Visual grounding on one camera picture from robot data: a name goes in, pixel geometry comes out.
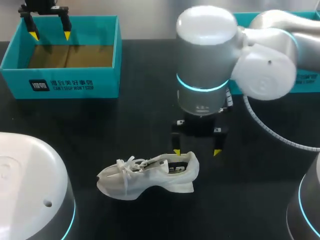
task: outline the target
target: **cable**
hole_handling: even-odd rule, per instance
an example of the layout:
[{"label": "cable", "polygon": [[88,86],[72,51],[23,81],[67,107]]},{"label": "cable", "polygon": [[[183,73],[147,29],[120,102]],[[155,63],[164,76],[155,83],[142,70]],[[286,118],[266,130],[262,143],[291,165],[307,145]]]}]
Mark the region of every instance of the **cable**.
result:
[{"label": "cable", "polygon": [[301,145],[298,143],[295,143],[293,141],[290,141],[282,136],[280,136],[278,133],[272,131],[267,125],[265,125],[255,114],[255,112],[253,111],[248,97],[246,95],[243,95],[243,100],[244,100],[244,104],[246,106],[246,109],[248,110],[249,114],[251,115],[251,117],[253,118],[253,120],[255,120],[264,130],[266,130],[269,134],[271,134],[273,137],[275,137],[276,139],[279,139],[281,142],[288,144],[294,148],[297,149],[302,149],[302,150],[307,150],[307,151],[311,151],[311,152],[320,152],[320,147],[312,147],[312,146],[305,146],[305,145]]},{"label": "cable", "polygon": [[232,107],[234,105],[234,101],[232,100],[232,96],[228,87],[226,88],[226,105],[228,107]]}]

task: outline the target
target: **teal container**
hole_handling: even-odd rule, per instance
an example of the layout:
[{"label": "teal container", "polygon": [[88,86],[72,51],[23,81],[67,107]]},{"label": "teal container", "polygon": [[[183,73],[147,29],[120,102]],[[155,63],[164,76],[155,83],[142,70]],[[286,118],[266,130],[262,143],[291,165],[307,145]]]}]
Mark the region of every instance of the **teal container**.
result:
[{"label": "teal container", "polygon": [[[0,66],[3,78],[16,99],[119,96],[122,39],[117,16],[70,16],[72,30],[68,41],[59,17],[38,16],[33,20],[40,40],[36,41],[28,33],[22,20]],[[36,45],[113,45],[112,67],[28,68]]]},{"label": "teal container", "polygon": [[[297,16],[320,20],[320,16],[316,11],[308,12],[290,12]],[[238,25],[247,28],[251,21],[259,14],[259,12],[234,13]],[[229,88],[233,95],[242,94],[234,81],[229,81]],[[320,92],[320,75],[318,72],[306,71],[298,69],[295,85],[290,91],[291,93],[319,93]]]}]

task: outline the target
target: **shoelace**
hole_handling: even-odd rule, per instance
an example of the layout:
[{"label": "shoelace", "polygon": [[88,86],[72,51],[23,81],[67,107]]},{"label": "shoelace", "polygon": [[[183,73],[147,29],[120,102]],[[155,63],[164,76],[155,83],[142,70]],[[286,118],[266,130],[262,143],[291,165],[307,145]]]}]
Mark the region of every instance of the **shoelace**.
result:
[{"label": "shoelace", "polygon": [[150,160],[144,159],[136,159],[135,157],[131,156],[128,161],[123,161],[122,159],[118,159],[116,161],[116,165],[118,169],[122,172],[123,181],[124,181],[124,193],[127,195],[128,191],[128,180],[131,179],[130,172],[134,170],[141,170],[148,165]]}]

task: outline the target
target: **cardboard box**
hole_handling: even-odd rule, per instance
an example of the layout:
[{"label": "cardboard box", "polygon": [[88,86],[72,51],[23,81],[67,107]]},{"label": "cardboard box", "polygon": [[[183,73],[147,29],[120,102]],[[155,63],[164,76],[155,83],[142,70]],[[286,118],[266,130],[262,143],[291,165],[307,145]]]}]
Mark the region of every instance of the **cardboard box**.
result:
[{"label": "cardboard box", "polygon": [[16,99],[117,98],[122,39],[117,16],[70,16],[69,40],[58,16],[21,20],[0,66]]}]

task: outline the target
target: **logo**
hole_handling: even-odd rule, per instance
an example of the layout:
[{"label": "logo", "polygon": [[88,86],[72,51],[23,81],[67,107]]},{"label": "logo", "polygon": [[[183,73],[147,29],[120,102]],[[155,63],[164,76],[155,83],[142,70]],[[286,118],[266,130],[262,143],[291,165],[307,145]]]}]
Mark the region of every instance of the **logo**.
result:
[{"label": "logo", "polygon": [[49,86],[44,79],[29,80],[32,90],[35,92],[47,92],[50,91]]}]

